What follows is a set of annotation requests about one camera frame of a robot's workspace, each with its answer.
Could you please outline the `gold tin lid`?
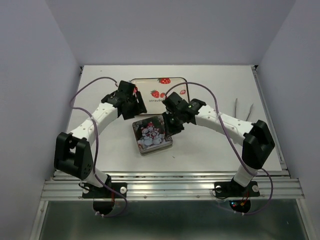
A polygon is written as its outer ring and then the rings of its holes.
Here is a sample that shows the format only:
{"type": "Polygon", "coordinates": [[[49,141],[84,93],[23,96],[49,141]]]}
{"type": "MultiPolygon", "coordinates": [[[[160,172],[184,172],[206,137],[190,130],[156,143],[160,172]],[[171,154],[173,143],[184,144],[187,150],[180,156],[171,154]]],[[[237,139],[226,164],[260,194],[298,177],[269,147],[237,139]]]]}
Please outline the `gold tin lid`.
{"type": "Polygon", "coordinates": [[[173,145],[172,137],[167,137],[162,115],[155,115],[132,123],[139,153],[142,156],[168,149],[173,145]]]}

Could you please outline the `black gold cookie tin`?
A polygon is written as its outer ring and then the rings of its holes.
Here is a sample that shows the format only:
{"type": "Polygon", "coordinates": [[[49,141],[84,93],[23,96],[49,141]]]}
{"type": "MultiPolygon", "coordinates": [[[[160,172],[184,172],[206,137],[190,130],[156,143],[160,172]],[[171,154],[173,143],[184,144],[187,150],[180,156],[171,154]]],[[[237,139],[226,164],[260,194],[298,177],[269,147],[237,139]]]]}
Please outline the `black gold cookie tin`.
{"type": "Polygon", "coordinates": [[[167,150],[173,146],[173,142],[164,142],[158,145],[139,145],[139,153],[141,156],[147,156],[151,154],[155,154],[164,150],[167,150]]]}

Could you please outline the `steel tongs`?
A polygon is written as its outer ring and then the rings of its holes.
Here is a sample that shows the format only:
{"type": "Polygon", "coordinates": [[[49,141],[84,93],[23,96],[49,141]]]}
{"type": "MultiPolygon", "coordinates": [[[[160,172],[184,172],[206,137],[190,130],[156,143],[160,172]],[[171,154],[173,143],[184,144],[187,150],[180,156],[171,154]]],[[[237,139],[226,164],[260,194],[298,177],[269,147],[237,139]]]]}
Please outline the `steel tongs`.
{"type": "Polygon", "coordinates": [[[234,118],[240,118],[244,121],[249,121],[251,118],[251,115],[254,110],[254,103],[251,103],[250,105],[244,105],[239,104],[239,99],[235,98],[234,104],[233,104],[233,117],[234,118]]]}

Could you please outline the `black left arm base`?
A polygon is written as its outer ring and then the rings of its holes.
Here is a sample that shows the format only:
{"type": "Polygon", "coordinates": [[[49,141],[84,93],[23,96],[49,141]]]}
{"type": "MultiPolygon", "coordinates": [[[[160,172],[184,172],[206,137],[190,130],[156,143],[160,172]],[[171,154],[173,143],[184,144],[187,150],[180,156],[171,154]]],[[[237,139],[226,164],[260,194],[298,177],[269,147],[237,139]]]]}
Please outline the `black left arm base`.
{"type": "MultiPolygon", "coordinates": [[[[80,182],[78,186],[82,189],[83,199],[120,199],[121,196],[108,190],[104,186],[99,188],[87,182],[80,182]]],[[[127,196],[128,184],[126,182],[113,182],[110,186],[113,191],[127,196]]]]}

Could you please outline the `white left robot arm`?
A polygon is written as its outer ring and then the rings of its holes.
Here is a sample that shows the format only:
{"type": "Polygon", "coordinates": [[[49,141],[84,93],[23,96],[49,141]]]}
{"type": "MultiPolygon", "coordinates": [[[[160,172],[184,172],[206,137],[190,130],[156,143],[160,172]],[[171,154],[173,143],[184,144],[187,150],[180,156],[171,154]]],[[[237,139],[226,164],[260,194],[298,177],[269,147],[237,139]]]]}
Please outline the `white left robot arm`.
{"type": "Polygon", "coordinates": [[[55,143],[54,168],[94,186],[100,197],[111,193],[111,178],[96,168],[97,153],[92,145],[99,145],[99,135],[113,121],[146,113],[141,93],[135,84],[120,81],[117,90],[103,97],[94,112],[85,111],[87,119],[71,132],[61,132],[55,143]]]}

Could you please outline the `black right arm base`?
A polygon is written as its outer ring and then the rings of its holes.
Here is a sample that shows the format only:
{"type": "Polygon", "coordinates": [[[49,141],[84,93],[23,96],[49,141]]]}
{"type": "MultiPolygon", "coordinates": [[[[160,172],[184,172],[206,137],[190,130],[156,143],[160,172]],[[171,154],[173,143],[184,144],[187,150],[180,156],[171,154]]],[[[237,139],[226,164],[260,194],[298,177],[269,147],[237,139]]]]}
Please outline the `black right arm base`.
{"type": "Polygon", "coordinates": [[[230,181],[218,181],[213,185],[211,193],[218,199],[259,197],[260,189],[256,181],[250,181],[247,186],[241,186],[233,179],[230,181]]]}

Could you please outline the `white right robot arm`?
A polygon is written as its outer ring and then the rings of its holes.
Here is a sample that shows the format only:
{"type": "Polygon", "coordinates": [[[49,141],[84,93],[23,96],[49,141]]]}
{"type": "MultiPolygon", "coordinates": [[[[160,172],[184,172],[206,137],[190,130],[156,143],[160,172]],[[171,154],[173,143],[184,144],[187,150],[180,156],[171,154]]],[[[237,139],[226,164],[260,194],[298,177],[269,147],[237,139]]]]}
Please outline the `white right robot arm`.
{"type": "Polygon", "coordinates": [[[242,147],[241,154],[235,152],[240,167],[230,182],[230,189],[235,195],[246,192],[275,148],[268,125],[262,120],[250,122],[220,113],[199,99],[187,102],[175,92],[165,97],[162,103],[166,109],[162,114],[166,136],[180,133],[184,124],[193,124],[225,135],[233,150],[235,143],[242,147]]]}

